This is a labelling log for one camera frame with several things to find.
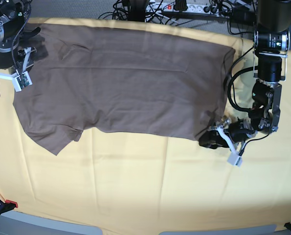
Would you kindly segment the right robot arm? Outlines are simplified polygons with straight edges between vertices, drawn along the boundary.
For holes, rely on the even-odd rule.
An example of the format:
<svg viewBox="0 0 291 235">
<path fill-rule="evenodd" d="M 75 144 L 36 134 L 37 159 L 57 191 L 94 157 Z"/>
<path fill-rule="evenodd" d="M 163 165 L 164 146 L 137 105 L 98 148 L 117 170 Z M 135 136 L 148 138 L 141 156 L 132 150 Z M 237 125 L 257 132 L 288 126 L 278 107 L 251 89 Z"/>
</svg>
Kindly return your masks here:
<svg viewBox="0 0 291 235">
<path fill-rule="evenodd" d="M 32 85 L 29 72 L 34 62 L 34 47 L 21 48 L 20 42 L 40 33 L 39 27 L 24 31 L 31 17 L 32 1 L 0 0 L 0 79 L 10 80 L 16 92 Z"/>
</svg>

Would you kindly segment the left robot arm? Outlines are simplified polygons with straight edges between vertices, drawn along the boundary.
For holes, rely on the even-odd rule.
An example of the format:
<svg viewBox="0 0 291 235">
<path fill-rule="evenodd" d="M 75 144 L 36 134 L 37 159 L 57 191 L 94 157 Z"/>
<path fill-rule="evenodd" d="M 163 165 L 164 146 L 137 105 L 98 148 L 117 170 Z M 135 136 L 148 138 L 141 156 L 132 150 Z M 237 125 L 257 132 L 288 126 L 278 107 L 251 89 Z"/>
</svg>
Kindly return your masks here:
<svg viewBox="0 0 291 235">
<path fill-rule="evenodd" d="M 214 123 L 199 138 L 202 147 L 236 150 L 241 144 L 240 152 L 243 153 L 246 145 L 256 140 L 257 133 L 269 136 L 278 130 L 280 81 L 286 79 L 291 40 L 291 0 L 259 0 L 257 10 L 253 28 L 253 66 L 230 74 L 225 86 L 230 105 L 239 112 L 247 113 L 248 117 L 236 122 L 226 118 Z M 245 108 L 236 102 L 234 81 L 250 71 L 255 78 L 253 105 Z"/>
</svg>

